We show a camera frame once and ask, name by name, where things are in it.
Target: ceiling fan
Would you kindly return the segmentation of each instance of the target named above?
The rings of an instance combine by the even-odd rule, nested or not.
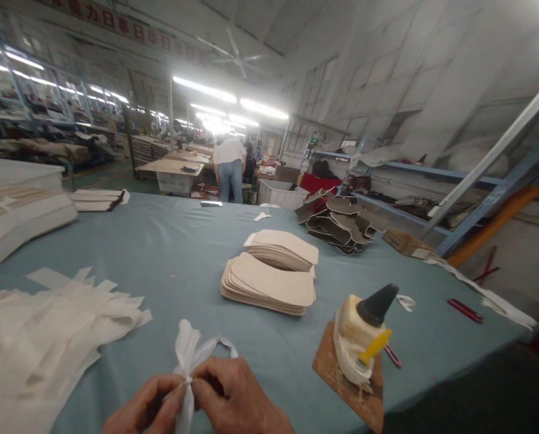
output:
[[[202,39],[200,37],[197,38],[199,41],[203,42],[204,44],[209,45],[211,48],[214,48],[215,50],[217,50],[217,51],[219,51],[219,52],[221,52],[221,53],[223,53],[223,54],[225,54],[226,56],[229,57],[229,58],[213,59],[211,61],[212,63],[230,63],[230,62],[233,62],[234,64],[239,66],[239,68],[241,70],[241,75],[243,76],[243,78],[247,78],[247,74],[245,73],[245,68],[249,68],[252,71],[256,71],[256,72],[258,72],[258,73],[260,73],[262,75],[267,75],[268,74],[267,71],[255,66],[255,65],[252,65],[250,63],[253,60],[257,60],[259,58],[262,58],[263,56],[261,54],[256,54],[256,55],[247,56],[247,57],[241,57],[239,55],[238,44],[235,42],[235,39],[233,38],[233,33],[232,33],[231,28],[227,28],[227,35],[229,36],[229,42],[232,45],[232,53],[228,53],[224,49],[219,48],[215,44],[212,44],[211,42],[206,41],[205,39]]]

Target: orange pole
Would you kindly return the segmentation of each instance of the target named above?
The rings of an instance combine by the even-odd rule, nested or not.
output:
[[[453,267],[459,267],[490,237],[495,235],[510,219],[515,217],[529,202],[539,196],[539,187],[528,186],[511,195],[497,216],[478,234],[460,246],[448,259]]]

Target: red handle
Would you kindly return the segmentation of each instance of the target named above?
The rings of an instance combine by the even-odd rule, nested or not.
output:
[[[458,311],[464,313],[467,317],[472,319],[474,322],[478,322],[479,324],[482,324],[482,321],[484,319],[482,315],[479,315],[470,307],[466,306],[465,304],[462,304],[456,298],[451,298],[447,303],[455,307]]]
[[[402,367],[402,363],[400,362],[400,360],[398,360],[398,357],[396,356],[396,354],[394,354],[394,352],[392,351],[392,348],[390,348],[390,346],[386,346],[384,347],[384,349],[386,350],[386,352],[388,353],[388,356],[390,357],[390,360],[392,360],[394,362],[394,364],[398,367],[398,368],[401,368]]]

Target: white shirt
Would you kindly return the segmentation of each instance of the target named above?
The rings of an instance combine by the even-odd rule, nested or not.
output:
[[[244,146],[237,137],[224,140],[213,148],[213,164],[231,163],[235,160],[244,160]]]

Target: yellow clip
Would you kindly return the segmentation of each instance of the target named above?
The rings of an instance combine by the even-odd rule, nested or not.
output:
[[[370,359],[376,354],[380,353],[380,351],[382,351],[382,349],[386,347],[391,335],[392,330],[386,330],[383,333],[379,334],[376,339],[372,341],[366,351],[364,351],[358,356],[358,358],[362,361],[362,363],[364,363],[364,365],[368,366],[368,363],[370,363]]]

